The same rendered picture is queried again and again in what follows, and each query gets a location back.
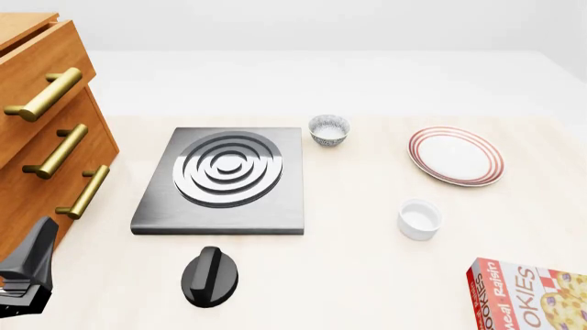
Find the wooden drawer pulled out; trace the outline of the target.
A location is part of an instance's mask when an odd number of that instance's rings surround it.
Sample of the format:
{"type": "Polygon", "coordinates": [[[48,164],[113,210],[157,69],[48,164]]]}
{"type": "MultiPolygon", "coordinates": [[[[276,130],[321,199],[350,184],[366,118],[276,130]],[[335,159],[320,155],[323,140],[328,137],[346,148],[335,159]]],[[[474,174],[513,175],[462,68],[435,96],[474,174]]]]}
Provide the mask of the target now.
{"type": "Polygon", "coordinates": [[[73,21],[62,21],[0,58],[0,168],[4,167],[38,132],[95,77],[86,48],[73,21]],[[50,85],[48,73],[82,72],[76,83],[38,120],[28,122],[6,115],[5,106],[23,106],[50,85]]]}

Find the patterned black white bowl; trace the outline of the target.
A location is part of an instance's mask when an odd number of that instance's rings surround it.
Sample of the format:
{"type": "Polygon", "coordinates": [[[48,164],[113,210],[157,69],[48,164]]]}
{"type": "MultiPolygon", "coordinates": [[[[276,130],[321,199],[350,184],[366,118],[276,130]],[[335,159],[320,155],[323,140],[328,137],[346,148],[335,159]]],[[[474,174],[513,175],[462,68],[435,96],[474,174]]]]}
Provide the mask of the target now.
{"type": "Polygon", "coordinates": [[[314,142],[322,147],[333,148],[346,139],[350,123],[338,115],[318,115],[309,120],[308,129],[314,142]]]}

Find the round black stove knob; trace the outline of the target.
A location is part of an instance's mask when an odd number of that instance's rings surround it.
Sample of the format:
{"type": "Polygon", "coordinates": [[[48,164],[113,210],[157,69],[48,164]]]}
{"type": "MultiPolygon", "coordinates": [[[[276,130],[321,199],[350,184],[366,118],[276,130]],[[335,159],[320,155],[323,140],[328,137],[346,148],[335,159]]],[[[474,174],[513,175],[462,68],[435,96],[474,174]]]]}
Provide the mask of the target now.
{"type": "Polygon", "coordinates": [[[200,308],[217,307],[238,287],[235,261],[219,247],[204,247],[184,269],[181,288],[185,299],[200,308]]]}

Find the wooden cabinet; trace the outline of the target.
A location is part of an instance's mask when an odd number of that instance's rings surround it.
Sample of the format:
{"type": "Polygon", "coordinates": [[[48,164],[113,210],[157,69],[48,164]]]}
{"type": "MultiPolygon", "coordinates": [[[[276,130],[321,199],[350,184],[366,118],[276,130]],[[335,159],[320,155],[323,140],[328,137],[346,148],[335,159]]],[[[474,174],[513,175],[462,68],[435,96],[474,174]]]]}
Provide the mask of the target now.
{"type": "MultiPolygon", "coordinates": [[[[62,21],[59,20],[57,13],[0,13],[0,58],[4,57],[14,49],[17,49],[24,43],[27,43],[27,41],[33,39],[37,35],[40,35],[40,33],[59,22],[62,21]]],[[[80,92],[87,90],[95,101],[93,93],[89,87],[89,83],[87,83],[80,92]]],[[[95,108],[99,114],[102,115],[102,112],[100,111],[96,101],[95,108]]],[[[108,126],[107,129],[111,134],[113,142],[116,144],[116,141],[108,126]]]]}

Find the white plate with red rings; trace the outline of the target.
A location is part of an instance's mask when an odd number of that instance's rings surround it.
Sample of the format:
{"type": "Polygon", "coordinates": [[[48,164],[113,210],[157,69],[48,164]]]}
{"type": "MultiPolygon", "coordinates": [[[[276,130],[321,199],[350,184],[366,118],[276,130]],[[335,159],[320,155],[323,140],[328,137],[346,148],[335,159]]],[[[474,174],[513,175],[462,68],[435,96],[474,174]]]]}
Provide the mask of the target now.
{"type": "Polygon", "coordinates": [[[462,128],[422,128],[409,138],[407,153],[426,174],[457,186],[488,186],[500,181],[505,173],[500,150],[484,137],[462,128]]]}

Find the red cookies box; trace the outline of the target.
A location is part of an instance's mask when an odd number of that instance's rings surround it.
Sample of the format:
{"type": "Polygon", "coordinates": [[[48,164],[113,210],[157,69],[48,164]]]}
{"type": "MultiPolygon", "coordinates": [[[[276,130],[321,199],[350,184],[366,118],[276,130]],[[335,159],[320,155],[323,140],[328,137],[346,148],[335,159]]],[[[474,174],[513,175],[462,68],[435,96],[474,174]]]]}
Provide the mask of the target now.
{"type": "Polygon", "coordinates": [[[587,275],[487,258],[466,275],[479,330],[587,330],[587,275]]]}

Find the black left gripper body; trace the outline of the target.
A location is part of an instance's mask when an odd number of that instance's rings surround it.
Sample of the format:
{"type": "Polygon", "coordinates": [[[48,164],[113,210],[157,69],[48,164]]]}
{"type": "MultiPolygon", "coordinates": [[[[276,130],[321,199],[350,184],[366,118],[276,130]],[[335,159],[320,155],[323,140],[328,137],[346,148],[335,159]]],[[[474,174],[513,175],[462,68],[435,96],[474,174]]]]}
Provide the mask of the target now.
{"type": "Polygon", "coordinates": [[[52,295],[52,278],[40,280],[13,271],[0,271],[0,317],[41,314],[52,295]]]}

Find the small white ramekin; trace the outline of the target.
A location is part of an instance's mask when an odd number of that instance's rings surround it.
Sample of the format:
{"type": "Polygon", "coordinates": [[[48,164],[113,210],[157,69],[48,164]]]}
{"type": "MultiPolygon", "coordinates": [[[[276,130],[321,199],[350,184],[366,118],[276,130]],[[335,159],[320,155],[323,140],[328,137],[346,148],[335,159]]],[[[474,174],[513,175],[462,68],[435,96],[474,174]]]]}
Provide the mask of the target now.
{"type": "Polygon", "coordinates": [[[414,241],[430,240],[442,224],[441,212],[426,200],[406,200],[402,203],[397,216],[400,232],[414,241]]]}

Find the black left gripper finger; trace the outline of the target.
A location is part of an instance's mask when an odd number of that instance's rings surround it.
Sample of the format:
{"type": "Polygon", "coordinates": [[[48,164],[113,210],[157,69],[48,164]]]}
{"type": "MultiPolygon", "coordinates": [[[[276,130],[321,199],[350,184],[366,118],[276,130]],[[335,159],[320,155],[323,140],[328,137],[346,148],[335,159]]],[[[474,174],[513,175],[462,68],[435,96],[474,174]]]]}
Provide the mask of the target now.
{"type": "Polygon", "coordinates": [[[53,219],[41,217],[19,246],[0,261],[0,277],[4,283],[52,288],[51,259],[58,230],[59,225],[53,219]]]}

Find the flat stove plate with rings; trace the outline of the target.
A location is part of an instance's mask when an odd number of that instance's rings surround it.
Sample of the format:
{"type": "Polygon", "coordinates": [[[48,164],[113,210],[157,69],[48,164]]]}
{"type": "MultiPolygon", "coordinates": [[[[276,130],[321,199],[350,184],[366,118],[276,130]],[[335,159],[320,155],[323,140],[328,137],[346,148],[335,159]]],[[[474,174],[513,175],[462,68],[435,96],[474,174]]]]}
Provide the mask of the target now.
{"type": "Polygon", "coordinates": [[[302,131],[178,127],[134,213],[135,235],[302,235],[302,131]]]}

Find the wooden drawer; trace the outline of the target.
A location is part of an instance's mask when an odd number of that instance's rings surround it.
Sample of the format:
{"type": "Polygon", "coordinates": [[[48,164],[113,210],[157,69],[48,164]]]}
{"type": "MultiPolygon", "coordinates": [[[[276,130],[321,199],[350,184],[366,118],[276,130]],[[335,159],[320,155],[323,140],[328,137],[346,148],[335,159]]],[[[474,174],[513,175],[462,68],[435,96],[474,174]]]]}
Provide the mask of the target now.
{"type": "Polygon", "coordinates": [[[83,141],[48,180],[22,172],[25,165],[40,164],[48,151],[27,147],[17,153],[0,170],[0,260],[16,249],[42,216],[50,216],[60,226],[57,239],[62,240],[73,220],[55,214],[55,208],[73,206],[91,180],[83,172],[108,166],[117,153],[117,145],[108,138],[83,141]]]}
{"type": "Polygon", "coordinates": [[[108,138],[115,145],[102,115],[95,108],[93,97],[87,90],[83,90],[67,106],[64,106],[21,150],[32,147],[48,151],[50,154],[64,140],[63,137],[57,137],[56,131],[59,129],[72,129],[80,123],[88,127],[88,133],[81,142],[90,139],[108,138]]]}

